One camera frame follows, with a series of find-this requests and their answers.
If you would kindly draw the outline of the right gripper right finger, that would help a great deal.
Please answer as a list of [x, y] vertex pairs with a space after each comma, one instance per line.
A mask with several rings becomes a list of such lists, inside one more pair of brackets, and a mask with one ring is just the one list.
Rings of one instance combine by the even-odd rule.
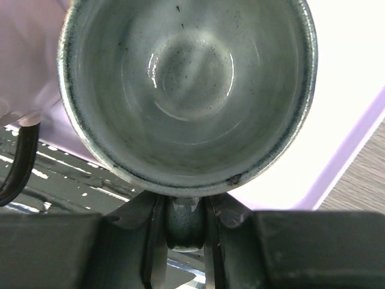
[[264, 288], [252, 211], [227, 193], [204, 198], [204, 209], [206, 288]]

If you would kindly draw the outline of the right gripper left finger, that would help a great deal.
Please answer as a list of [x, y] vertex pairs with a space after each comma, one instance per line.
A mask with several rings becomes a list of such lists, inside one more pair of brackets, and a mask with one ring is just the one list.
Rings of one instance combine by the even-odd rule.
[[165, 287], [164, 205], [164, 196], [145, 191], [105, 217], [101, 288]]

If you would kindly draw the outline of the grey green ceramic mug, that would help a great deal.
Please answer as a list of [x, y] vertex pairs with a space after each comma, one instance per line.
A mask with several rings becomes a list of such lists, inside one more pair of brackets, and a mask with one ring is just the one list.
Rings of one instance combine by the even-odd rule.
[[70, 1], [58, 44], [65, 111], [113, 174], [170, 196], [170, 249], [203, 246], [201, 198], [240, 187], [292, 144], [318, 45], [307, 1]]

